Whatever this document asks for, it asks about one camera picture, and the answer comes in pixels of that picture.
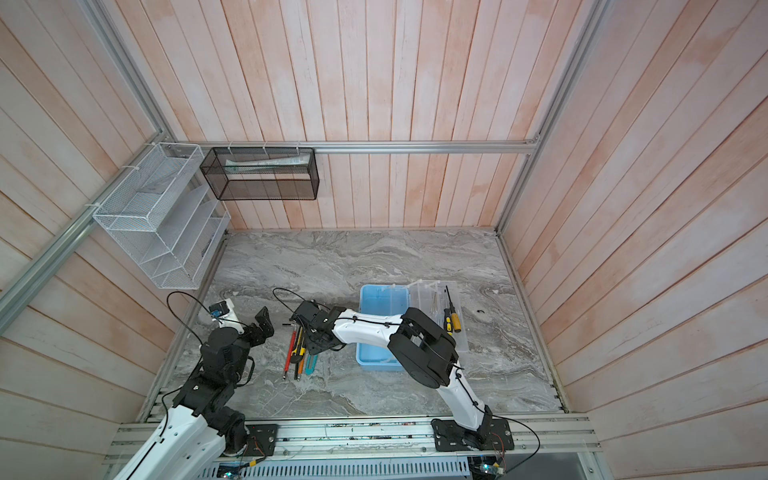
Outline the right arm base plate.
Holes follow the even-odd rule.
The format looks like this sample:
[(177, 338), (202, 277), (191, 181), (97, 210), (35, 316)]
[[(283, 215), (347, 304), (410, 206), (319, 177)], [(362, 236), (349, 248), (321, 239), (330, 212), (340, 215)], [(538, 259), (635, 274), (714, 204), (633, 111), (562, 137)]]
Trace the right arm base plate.
[(492, 418), (480, 432), (465, 429), (454, 420), (432, 419), (430, 423), (438, 452), (511, 451), (515, 448), (508, 423)]

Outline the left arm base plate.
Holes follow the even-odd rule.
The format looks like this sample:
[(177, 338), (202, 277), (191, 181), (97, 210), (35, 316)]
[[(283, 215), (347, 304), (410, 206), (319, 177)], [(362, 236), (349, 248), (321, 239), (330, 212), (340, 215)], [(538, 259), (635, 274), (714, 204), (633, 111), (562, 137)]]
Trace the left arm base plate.
[(278, 424), (238, 424), (224, 434), (227, 457), (269, 457), (274, 454)]

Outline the yellow black handled screwdriver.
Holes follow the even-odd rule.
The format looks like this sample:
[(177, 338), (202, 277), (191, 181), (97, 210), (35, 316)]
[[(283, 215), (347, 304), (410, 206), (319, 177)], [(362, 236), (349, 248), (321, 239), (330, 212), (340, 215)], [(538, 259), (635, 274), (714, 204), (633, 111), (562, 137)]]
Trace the yellow black handled screwdriver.
[(297, 330), (297, 335), (295, 338), (294, 347), (291, 355), (291, 363), (294, 365), (293, 378), (295, 380), (299, 380), (301, 378), (301, 374), (303, 371), (304, 360), (305, 360), (304, 337), (305, 337), (305, 329), (303, 327), (299, 327)]

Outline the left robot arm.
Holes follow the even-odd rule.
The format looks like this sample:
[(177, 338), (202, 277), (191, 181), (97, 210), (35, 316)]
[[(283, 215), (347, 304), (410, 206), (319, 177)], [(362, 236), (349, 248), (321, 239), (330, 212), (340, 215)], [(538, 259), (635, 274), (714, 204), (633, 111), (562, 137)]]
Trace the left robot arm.
[(246, 426), (245, 415), (228, 407), (244, 375), (252, 348), (274, 335), (264, 307), (251, 324), (233, 311), (220, 319), (200, 348), (201, 358), (181, 386), (162, 424), (117, 474), (119, 479), (193, 479), (221, 456), (251, 452), (258, 462), (274, 454), (276, 424)]

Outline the red handled hex key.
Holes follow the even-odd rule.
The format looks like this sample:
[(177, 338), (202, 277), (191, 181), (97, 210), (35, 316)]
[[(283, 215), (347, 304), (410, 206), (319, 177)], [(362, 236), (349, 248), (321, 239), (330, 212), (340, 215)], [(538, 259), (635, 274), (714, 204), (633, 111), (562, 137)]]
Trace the red handled hex key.
[(291, 334), (289, 346), (288, 346), (288, 351), (287, 351), (286, 357), (285, 357), (285, 362), (284, 362), (284, 367), (283, 367), (283, 374), (282, 374), (282, 379), (283, 380), (287, 379), (288, 372), (290, 370), (291, 359), (292, 359), (292, 357), (294, 355), (294, 351), (295, 351), (295, 348), (296, 348), (296, 341), (297, 341), (298, 332), (299, 332), (299, 327), (294, 326), (292, 334)]

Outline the short yellow black screwdriver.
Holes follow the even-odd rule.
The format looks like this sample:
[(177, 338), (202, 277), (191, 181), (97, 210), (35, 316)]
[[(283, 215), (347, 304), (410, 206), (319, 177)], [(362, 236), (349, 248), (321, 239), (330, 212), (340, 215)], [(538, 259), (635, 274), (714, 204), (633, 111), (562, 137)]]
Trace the short yellow black screwdriver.
[(454, 332), (454, 326), (453, 326), (453, 318), (452, 318), (452, 307), (448, 306), (444, 309), (444, 322), (443, 322), (444, 329), (452, 335)]

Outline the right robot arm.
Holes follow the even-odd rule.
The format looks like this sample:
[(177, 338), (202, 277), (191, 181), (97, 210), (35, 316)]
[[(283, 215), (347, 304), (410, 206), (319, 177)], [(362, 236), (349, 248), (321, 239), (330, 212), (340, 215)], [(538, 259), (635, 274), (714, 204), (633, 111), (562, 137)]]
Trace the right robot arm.
[(451, 420), (432, 422), (436, 435), (470, 449), (491, 439), (493, 413), (466, 382), (453, 336), (420, 309), (381, 316), (341, 307), (324, 311), (304, 301), (291, 320), (304, 329), (311, 355), (347, 344), (387, 348), (412, 379), (435, 389), (450, 408)]

